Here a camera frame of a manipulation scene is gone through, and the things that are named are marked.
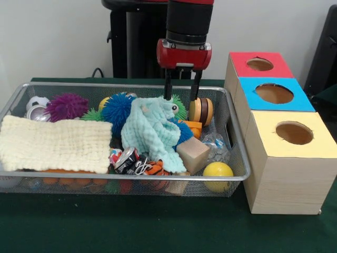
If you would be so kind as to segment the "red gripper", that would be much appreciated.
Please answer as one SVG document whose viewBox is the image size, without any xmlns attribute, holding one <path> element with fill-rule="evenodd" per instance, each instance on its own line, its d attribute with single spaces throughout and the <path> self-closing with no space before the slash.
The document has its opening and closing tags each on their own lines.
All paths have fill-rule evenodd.
<svg viewBox="0 0 337 253">
<path fill-rule="evenodd" d="M 157 62 L 165 68 L 165 85 L 163 98 L 172 98 L 172 70 L 178 67 L 190 67 L 192 70 L 204 70 L 208 67 L 212 47 L 210 43 L 200 46 L 187 46 L 170 43 L 166 39 L 159 39 L 156 46 Z M 190 101 L 197 99 L 202 71 L 195 71 L 193 84 L 191 85 Z"/>
</svg>

